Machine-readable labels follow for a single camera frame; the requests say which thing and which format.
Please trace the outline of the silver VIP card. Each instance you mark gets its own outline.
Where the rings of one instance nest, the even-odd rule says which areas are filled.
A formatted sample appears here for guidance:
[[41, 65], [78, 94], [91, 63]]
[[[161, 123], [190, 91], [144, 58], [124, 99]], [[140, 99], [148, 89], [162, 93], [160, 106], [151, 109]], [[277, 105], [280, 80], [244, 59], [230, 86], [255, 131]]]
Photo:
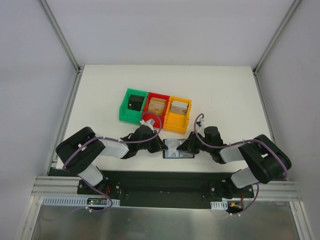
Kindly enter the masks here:
[[179, 157], [179, 151], [177, 150], [177, 147], [179, 146], [179, 143], [177, 142], [170, 142], [168, 143], [168, 150], [165, 151], [165, 158], [166, 159], [175, 159]]

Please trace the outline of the black leather card holder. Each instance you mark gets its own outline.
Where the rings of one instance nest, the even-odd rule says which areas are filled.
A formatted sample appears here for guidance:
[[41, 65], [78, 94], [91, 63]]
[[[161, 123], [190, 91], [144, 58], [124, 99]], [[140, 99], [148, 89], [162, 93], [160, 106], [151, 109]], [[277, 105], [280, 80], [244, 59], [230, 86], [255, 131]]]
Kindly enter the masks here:
[[162, 153], [163, 159], [194, 159], [195, 155], [185, 151], [178, 150], [178, 147], [182, 145], [186, 139], [164, 139], [164, 144], [168, 149]]

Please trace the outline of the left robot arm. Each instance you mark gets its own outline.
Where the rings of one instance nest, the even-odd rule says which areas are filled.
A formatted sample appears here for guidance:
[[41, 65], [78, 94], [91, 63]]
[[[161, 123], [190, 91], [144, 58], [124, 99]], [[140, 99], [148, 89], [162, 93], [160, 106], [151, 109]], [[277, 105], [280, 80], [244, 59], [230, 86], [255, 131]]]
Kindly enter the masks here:
[[63, 162], [62, 170], [80, 177], [94, 194], [107, 195], [111, 184], [93, 161], [99, 156], [129, 159], [141, 150], [151, 154], [167, 150], [153, 125], [153, 119], [142, 120], [133, 133], [119, 139], [97, 136], [87, 126], [61, 142], [55, 153]]

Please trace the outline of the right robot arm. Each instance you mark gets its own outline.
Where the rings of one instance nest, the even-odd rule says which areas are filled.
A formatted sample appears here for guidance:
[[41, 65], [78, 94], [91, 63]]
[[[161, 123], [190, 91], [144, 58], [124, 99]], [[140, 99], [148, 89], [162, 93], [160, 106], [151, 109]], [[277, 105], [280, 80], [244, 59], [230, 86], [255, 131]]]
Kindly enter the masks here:
[[222, 198], [237, 197], [243, 188], [252, 184], [267, 184], [286, 175], [292, 167], [289, 157], [264, 134], [231, 146], [223, 142], [216, 126], [204, 127], [199, 121], [195, 125], [195, 130], [177, 147], [178, 151], [193, 155], [207, 152], [218, 164], [239, 161], [247, 164], [246, 168], [234, 172], [214, 187], [214, 192]]

